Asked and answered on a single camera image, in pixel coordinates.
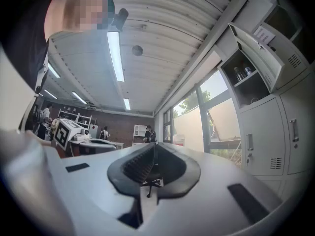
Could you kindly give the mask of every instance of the tree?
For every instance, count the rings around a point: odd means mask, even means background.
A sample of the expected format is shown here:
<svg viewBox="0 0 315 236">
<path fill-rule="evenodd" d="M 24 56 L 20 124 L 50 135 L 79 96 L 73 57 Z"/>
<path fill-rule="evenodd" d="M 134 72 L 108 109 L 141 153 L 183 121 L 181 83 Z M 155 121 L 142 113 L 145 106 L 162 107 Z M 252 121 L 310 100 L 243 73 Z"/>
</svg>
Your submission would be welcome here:
<svg viewBox="0 0 315 236">
<path fill-rule="evenodd" d="M 173 118 L 177 118 L 178 117 L 178 112 L 176 110 L 173 111 Z"/>
<path fill-rule="evenodd" d="M 210 100 L 210 93 L 205 90 L 202 91 L 203 102 L 207 102 Z M 184 109 L 184 114 L 198 106 L 198 99 L 196 91 L 193 92 L 190 96 L 188 96 L 182 104 L 179 105 L 182 109 Z"/>
</svg>

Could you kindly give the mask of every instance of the paper sign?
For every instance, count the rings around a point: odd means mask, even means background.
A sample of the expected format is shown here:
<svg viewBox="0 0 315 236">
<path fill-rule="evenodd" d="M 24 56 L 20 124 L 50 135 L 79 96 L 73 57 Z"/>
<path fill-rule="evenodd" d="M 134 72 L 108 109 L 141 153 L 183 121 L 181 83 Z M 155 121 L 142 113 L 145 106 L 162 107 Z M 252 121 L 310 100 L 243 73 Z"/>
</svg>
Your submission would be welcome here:
<svg viewBox="0 0 315 236">
<path fill-rule="evenodd" d="M 254 32 L 254 35 L 265 44 L 268 44 L 275 37 L 274 34 L 265 29 L 263 26 L 259 26 L 258 29 Z"/>
</svg>

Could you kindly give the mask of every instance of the ceiling beam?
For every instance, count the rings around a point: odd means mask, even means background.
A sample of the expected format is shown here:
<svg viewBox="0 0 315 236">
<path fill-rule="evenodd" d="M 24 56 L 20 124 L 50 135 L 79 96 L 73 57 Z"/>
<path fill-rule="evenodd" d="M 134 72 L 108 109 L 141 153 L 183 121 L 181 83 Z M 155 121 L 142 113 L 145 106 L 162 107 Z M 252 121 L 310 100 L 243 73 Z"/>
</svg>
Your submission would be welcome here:
<svg viewBox="0 0 315 236">
<path fill-rule="evenodd" d="M 57 51 L 53 41 L 51 38 L 49 39 L 49 47 L 48 47 L 48 55 L 49 55 L 49 62 L 53 61 L 52 63 L 57 65 L 59 68 L 59 72 L 61 75 L 65 76 L 66 79 L 73 85 L 74 91 L 84 96 L 88 101 L 92 102 L 95 106 L 99 107 L 99 104 L 93 97 L 81 86 L 81 84 L 75 79 L 72 73 L 69 71 L 68 67 L 65 65 L 63 59 L 60 57 L 59 52 Z"/>
<path fill-rule="evenodd" d="M 86 109 L 89 111 L 98 111 L 98 112 L 103 112 L 103 113 L 108 113 L 108 114 L 114 114 L 114 115 L 124 115 L 124 116 L 136 116 L 136 117 L 143 117 L 143 118 L 154 118 L 153 114 L 152 115 L 145 115 L 145 114 L 137 114 L 137 113 L 130 113 L 130 112 L 120 112 L 120 111 L 114 111 L 114 110 L 106 110 L 106 109 L 99 109 L 99 108 L 89 108 L 87 106 L 82 106 L 81 104 L 76 104 L 72 101 L 68 100 L 55 100 L 52 98 L 45 97 L 44 100 L 50 101 L 53 103 L 61 104 L 61 105 L 67 105 L 71 107 L 76 107 L 76 108 L 81 108 L 81 109 Z"/>
<path fill-rule="evenodd" d="M 210 33 L 203 41 L 197 52 L 191 58 L 181 75 L 168 91 L 164 99 L 159 103 L 155 109 L 155 113 L 158 113 L 160 109 L 168 102 L 168 100 L 174 95 L 176 90 L 186 80 L 190 73 L 198 66 L 201 60 L 206 56 L 209 50 L 214 46 L 219 37 L 223 34 L 225 29 L 228 27 L 228 23 L 232 22 L 237 13 L 241 10 L 246 0 L 232 0 L 228 7 L 225 9 L 217 23 L 211 29 Z"/>
</svg>

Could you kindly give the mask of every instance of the brick wall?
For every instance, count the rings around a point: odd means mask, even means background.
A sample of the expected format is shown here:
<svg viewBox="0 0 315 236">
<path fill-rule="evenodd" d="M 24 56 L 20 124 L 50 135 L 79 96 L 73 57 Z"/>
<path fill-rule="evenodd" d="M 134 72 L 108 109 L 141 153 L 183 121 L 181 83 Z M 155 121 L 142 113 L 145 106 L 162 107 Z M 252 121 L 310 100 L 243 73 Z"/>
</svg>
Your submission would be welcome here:
<svg viewBox="0 0 315 236">
<path fill-rule="evenodd" d="M 42 109 L 46 108 L 48 101 L 43 103 Z M 65 105 L 52 103 L 54 108 L 50 113 L 52 119 L 58 116 L 60 108 L 63 109 Z M 154 129 L 153 118 L 143 118 L 135 116 L 115 115 L 102 113 L 99 111 L 91 111 L 76 108 L 76 113 L 80 113 L 83 116 L 91 116 L 97 118 L 96 124 L 102 128 L 108 127 L 108 132 L 111 135 L 110 140 L 114 142 L 124 143 L 124 147 L 130 147 L 132 145 L 133 129 L 135 125 L 150 125 Z"/>
</svg>

